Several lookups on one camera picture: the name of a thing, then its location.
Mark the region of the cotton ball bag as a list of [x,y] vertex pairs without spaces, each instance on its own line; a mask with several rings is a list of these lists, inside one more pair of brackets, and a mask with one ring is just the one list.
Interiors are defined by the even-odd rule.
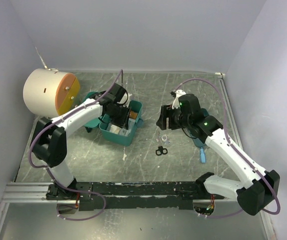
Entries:
[[120,136],[125,136],[125,137],[129,135],[129,131],[127,129],[121,128],[113,124],[109,128],[109,132],[115,135],[120,135]]

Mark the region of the teal medicine kit box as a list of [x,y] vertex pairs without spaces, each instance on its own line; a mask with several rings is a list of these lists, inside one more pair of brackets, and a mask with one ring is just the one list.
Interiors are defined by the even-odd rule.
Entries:
[[127,91],[122,93],[119,102],[104,107],[103,114],[87,122],[84,127],[89,133],[98,128],[106,140],[128,147],[137,128],[143,123],[142,103],[132,100]]

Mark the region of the dark teal divider tray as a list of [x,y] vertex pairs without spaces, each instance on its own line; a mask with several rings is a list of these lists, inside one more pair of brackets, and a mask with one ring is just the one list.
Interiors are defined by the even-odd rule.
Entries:
[[192,137],[192,141],[194,143],[194,145],[198,148],[203,148],[206,146],[206,144],[204,142],[202,142],[199,138],[197,137]]

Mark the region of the black handled scissors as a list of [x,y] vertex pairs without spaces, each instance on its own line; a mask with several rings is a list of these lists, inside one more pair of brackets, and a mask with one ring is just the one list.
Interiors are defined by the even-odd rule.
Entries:
[[163,144],[159,140],[157,141],[157,149],[155,150],[155,154],[157,156],[168,154],[168,149],[163,147]]

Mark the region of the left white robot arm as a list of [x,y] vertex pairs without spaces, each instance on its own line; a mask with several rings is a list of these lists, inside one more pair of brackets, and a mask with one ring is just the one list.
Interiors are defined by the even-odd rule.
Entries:
[[130,101],[130,93],[115,83],[106,91],[89,95],[67,113],[52,119],[43,117],[37,122],[29,154],[43,162],[43,168],[47,170],[64,199],[70,200],[77,193],[77,180],[66,163],[69,136],[88,122],[104,115],[116,121],[118,127],[127,128]]

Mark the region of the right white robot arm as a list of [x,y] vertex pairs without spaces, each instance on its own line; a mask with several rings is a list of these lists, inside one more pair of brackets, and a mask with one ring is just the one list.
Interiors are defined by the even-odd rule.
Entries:
[[277,198],[280,175],[275,170],[267,171],[236,145],[214,116],[204,114],[194,94],[183,90],[170,94],[174,100],[172,104],[161,106],[156,125],[161,130],[181,129],[187,137],[199,140],[215,151],[238,177],[234,181],[205,173],[196,180],[196,195],[201,199],[213,194],[235,200],[251,216],[275,201],[278,214],[281,210]]

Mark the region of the bandage tape roll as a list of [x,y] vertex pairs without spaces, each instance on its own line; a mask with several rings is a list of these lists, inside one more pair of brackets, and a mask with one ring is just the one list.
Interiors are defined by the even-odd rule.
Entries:
[[165,145],[170,145],[170,144],[171,144],[170,138],[169,138],[169,136],[166,135],[166,134],[163,134],[163,135],[160,137],[160,140],[161,140],[162,143],[165,144]]

